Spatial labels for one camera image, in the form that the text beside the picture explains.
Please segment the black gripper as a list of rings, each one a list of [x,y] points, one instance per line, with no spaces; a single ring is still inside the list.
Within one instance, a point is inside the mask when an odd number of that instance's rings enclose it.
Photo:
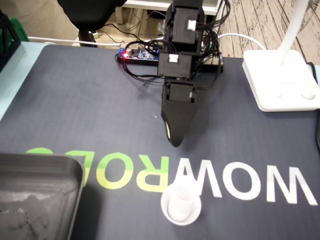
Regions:
[[[197,109],[196,87],[191,81],[168,80],[162,91],[161,117],[167,140],[179,147]]]

